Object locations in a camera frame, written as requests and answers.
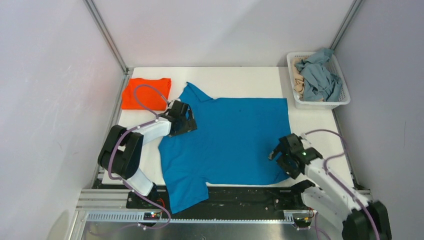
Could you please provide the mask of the blue t-shirt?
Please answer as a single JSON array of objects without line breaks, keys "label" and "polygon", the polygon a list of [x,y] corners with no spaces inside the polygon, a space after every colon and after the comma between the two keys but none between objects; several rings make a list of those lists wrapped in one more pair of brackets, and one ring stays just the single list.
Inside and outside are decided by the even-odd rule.
[{"label": "blue t-shirt", "polygon": [[268,158],[291,133],[285,98],[214,99],[192,83],[179,98],[197,129],[165,136],[158,147],[174,214],[207,200],[207,184],[266,186],[288,178]]}]

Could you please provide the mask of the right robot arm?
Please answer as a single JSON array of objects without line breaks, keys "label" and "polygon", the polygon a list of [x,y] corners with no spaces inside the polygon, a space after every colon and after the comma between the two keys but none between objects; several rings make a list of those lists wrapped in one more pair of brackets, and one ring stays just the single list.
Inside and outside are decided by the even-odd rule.
[{"label": "right robot arm", "polygon": [[305,148],[303,140],[304,135],[294,133],[281,137],[268,156],[290,178],[307,177],[291,187],[291,204],[317,211],[340,230],[344,240],[391,240],[386,206],[347,186],[329,166],[335,156],[324,158],[315,148]]}]

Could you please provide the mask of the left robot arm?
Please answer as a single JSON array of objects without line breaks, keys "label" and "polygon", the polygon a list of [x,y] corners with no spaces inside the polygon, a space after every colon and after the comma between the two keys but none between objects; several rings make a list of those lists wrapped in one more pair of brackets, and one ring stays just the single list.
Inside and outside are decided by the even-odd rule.
[{"label": "left robot arm", "polygon": [[124,185],[139,194],[138,201],[145,208],[157,204],[157,186],[139,168],[142,148],[162,137],[175,137],[197,129],[189,104],[174,100],[170,108],[146,123],[126,128],[114,125],[108,132],[97,163],[109,174],[117,175]]}]

